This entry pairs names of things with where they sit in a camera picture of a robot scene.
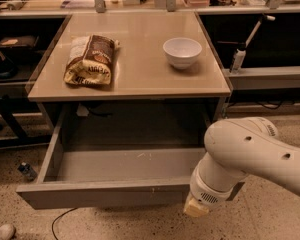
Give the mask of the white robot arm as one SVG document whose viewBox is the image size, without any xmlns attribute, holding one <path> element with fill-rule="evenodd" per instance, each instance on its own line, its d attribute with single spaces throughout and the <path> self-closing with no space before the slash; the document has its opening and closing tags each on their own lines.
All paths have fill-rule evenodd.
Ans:
<svg viewBox="0 0 300 240">
<path fill-rule="evenodd" d="M 219 120 L 206 130 L 204 146 L 206 153 L 191 175 L 185 214 L 209 213 L 248 175 L 300 197 L 300 148 L 280 141 L 271 121 L 262 117 Z"/>
</svg>

